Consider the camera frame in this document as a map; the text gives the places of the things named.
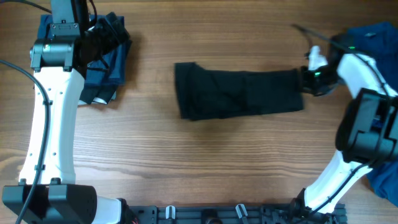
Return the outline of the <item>black polo shirt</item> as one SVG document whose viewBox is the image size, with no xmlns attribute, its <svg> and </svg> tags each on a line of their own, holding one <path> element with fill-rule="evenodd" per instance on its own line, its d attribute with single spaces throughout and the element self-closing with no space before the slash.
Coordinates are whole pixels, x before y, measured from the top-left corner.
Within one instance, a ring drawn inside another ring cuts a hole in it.
<svg viewBox="0 0 398 224">
<path fill-rule="evenodd" d="M 232 72 L 184 62 L 174 65 L 174 74 L 183 119 L 226 119 L 304 108 L 297 70 Z"/>
</svg>

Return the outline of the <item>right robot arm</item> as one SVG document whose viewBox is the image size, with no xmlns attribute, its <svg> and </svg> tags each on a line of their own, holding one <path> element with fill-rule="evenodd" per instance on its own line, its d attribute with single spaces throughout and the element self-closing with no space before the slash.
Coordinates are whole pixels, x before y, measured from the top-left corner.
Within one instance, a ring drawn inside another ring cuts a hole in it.
<svg viewBox="0 0 398 224">
<path fill-rule="evenodd" d="M 294 223 L 331 220 L 340 198 L 362 176 L 397 158 L 397 92 L 376 61 L 355 46 L 349 34 L 327 39 L 327 56 L 314 45 L 301 67 L 301 91 L 323 96 L 340 83 L 351 94 L 335 137 L 336 151 L 318 179 L 302 189 L 287 210 Z"/>
</svg>

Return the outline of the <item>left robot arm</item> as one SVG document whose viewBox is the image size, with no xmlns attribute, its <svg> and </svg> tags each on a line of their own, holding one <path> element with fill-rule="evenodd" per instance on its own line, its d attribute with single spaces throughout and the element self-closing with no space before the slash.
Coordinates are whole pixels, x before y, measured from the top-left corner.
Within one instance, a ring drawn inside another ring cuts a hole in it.
<svg viewBox="0 0 398 224">
<path fill-rule="evenodd" d="M 122 198 L 76 184 L 76 112 L 91 62 L 129 40 L 114 13 L 99 18 L 93 1 L 51 3 L 52 22 L 30 50 L 35 104 L 27 157 L 2 202 L 26 223 L 137 223 Z"/>
</svg>

